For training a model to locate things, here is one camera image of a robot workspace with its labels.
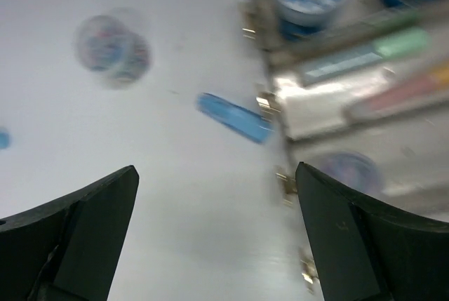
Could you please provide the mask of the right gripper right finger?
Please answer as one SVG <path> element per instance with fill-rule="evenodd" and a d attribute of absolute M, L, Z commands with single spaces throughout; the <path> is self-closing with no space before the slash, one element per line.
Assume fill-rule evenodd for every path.
<path fill-rule="evenodd" d="M 325 300 L 447 300 L 448 223 L 358 192 L 307 163 L 297 195 Z"/>

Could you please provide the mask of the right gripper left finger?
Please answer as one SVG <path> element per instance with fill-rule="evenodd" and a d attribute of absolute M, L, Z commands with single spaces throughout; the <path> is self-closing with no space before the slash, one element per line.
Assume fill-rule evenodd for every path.
<path fill-rule="evenodd" d="M 2 300 L 106 300 L 139 185 L 134 166 L 1 219 Z"/>

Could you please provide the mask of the clear jar purple pins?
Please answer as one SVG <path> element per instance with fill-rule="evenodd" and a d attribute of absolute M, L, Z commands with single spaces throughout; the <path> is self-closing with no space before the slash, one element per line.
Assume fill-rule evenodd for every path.
<path fill-rule="evenodd" d="M 341 182 L 363 193 L 379 193 L 384 188 L 383 176 L 376 163 L 356 152 L 332 152 L 323 155 L 317 168 Z"/>

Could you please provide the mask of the orange highlighter pen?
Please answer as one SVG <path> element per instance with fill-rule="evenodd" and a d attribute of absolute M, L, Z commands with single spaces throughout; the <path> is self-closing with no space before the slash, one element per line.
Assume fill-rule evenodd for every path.
<path fill-rule="evenodd" d="M 349 121 L 375 120 L 408 102 L 428 98 L 448 90 L 448 60 L 425 69 L 391 88 L 348 106 L 344 115 Z"/>

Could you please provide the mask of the blue capped highlighter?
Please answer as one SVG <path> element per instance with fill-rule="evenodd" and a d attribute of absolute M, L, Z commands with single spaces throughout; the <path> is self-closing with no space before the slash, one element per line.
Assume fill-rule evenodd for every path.
<path fill-rule="evenodd" d="M 196 105 L 206 116 L 257 144 L 265 143 L 272 135 L 273 126 L 268 120 L 224 98 L 201 93 Z"/>

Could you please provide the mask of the clear jar blue pins back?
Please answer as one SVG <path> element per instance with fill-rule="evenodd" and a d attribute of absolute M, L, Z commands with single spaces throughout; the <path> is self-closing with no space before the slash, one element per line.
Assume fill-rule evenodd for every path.
<path fill-rule="evenodd" d="M 127 7 L 85 19 L 74 33 L 77 61 L 105 88 L 123 89 L 137 83 L 152 64 L 145 25 L 145 18 Z"/>

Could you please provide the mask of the green highlighter pen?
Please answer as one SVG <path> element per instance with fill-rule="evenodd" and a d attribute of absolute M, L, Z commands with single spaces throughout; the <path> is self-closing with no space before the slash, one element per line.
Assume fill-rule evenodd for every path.
<path fill-rule="evenodd" d="M 423 50 L 428 42 L 429 35 L 425 30 L 411 27 L 304 62 L 298 66 L 297 71 L 301 84 L 310 86 L 364 67 L 411 55 Z"/>

